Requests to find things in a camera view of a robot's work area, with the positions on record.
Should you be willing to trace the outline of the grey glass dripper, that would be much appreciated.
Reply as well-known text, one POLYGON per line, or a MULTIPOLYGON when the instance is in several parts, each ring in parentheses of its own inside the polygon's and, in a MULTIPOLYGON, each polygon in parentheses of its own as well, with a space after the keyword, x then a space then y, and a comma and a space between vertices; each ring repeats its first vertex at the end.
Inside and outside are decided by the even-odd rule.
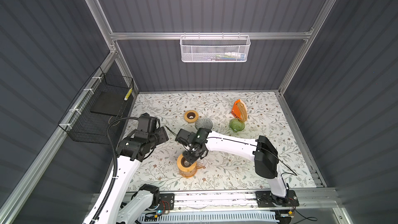
POLYGON ((212 123, 211 119, 209 119, 209 118, 199 118, 195 122, 195 128, 197 130, 199 130, 200 128, 211 130, 213 128, 213 123, 212 123))

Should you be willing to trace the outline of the floral table mat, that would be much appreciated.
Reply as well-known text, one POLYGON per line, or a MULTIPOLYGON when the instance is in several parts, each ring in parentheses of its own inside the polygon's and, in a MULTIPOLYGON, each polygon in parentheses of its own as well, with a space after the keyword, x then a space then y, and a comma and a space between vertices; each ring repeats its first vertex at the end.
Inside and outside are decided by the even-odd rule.
POLYGON ((186 111, 195 110, 201 118, 209 118, 213 131, 244 139, 266 136, 287 165, 282 166, 284 179, 292 188, 314 188, 315 180, 296 143, 289 123, 274 92, 214 92, 140 94, 131 116, 143 113, 158 117, 162 125, 169 127, 169 141, 157 147, 143 162, 131 180, 128 190, 137 191, 143 184, 159 187, 162 191, 262 189, 268 188, 265 178, 255 172, 254 163, 240 156, 211 151, 199 160, 205 169, 193 177, 179 174, 177 159, 183 147, 175 141, 180 129, 195 131, 195 126, 184 119, 186 111), (235 117, 231 110, 241 99, 247 106, 248 120, 245 129, 233 132, 229 122, 235 117))

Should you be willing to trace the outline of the black foam pad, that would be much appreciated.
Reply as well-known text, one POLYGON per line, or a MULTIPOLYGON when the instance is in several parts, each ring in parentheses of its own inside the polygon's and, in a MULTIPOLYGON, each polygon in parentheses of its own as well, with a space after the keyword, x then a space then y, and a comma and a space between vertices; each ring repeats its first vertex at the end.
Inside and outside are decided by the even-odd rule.
POLYGON ((127 105, 124 96, 110 92, 101 92, 95 100, 90 112, 94 114, 107 115, 111 117, 121 116, 127 105))

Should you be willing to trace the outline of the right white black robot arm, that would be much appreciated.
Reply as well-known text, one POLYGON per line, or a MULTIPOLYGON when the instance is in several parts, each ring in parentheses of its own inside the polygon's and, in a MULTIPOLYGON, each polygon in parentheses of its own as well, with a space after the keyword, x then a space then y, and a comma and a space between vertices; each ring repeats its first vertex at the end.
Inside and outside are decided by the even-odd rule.
POLYGON ((287 166, 278 157, 278 151, 271 141, 260 135, 257 139, 243 139, 223 135, 210 129, 200 128, 196 133, 181 129, 176 142, 183 145, 184 159, 193 164, 205 158, 210 151, 225 152, 243 157, 254 163, 258 176, 267 179, 270 191, 260 200, 266 200, 270 206, 296 208, 299 201, 283 178, 282 166, 287 166))

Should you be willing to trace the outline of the green glass dripper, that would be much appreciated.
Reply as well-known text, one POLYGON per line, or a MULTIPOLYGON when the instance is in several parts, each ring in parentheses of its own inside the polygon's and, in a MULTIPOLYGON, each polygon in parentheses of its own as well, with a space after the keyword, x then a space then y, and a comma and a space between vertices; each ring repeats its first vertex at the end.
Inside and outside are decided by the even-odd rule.
POLYGON ((230 120, 229 127, 233 132, 237 133, 237 132, 243 131, 245 129, 246 125, 241 119, 234 118, 234 119, 230 120))

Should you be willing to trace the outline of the yellow marker pen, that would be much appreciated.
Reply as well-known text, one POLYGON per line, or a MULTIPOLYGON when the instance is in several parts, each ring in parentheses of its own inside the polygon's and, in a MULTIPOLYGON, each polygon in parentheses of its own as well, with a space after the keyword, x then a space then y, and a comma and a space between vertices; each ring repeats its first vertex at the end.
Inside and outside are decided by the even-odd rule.
POLYGON ((127 101, 129 99, 129 97, 131 96, 132 92, 133 92, 133 88, 130 88, 128 90, 128 92, 126 93, 125 97, 124 97, 125 101, 127 101))

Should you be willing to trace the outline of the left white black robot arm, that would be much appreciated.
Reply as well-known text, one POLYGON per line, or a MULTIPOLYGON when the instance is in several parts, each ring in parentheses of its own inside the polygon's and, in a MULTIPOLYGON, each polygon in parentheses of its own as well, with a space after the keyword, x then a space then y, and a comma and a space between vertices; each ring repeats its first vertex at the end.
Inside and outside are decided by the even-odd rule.
POLYGON ((117 169, 112 170, 84 224, 138 224, 144 211, 159 206, 159 187, 148 184, 142 185, 130 202, 121 206, 140 165, 137 159, 131 160, 123 155, 117 158, 117 169))

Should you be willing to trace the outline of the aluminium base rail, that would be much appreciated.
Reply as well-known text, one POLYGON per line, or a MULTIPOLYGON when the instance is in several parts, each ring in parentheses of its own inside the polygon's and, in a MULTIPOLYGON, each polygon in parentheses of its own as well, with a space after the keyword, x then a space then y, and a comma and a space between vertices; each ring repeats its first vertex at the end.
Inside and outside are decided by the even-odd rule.
POLYGON ((145 211, 162 215, 190 211, 240 211, 249 209, 287 212, 313 208, 337 208, 342 201, 334 188, 298 188, 287 199, 275 200, 270 190, 164 191, 140 190, 109 197, 97 223, 113 224, 118 217, 138 217, 145 211))

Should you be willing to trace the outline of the tubes in white basket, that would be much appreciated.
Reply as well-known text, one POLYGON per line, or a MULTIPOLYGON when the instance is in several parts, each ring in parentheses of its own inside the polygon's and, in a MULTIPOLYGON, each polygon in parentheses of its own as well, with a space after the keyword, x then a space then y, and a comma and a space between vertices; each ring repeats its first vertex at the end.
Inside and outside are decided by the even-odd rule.
POLYGON ((245 62, 247 60, 245 53, 240 52, 226 52, 223 54, 211 55, 207 58, 210 61, 238 61, 245 62))

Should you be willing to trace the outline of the orange coffee filter holder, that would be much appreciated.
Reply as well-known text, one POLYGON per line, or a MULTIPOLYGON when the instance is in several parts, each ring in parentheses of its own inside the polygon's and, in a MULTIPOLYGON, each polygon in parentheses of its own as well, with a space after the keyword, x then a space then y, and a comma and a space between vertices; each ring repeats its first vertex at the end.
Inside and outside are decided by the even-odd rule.
POLYGON ((235 117, 240 119, 241 121, 245 122, 248 120, 248 109, 246 104, 241 100, 237 100, 234 102, 231 114, 235 117))

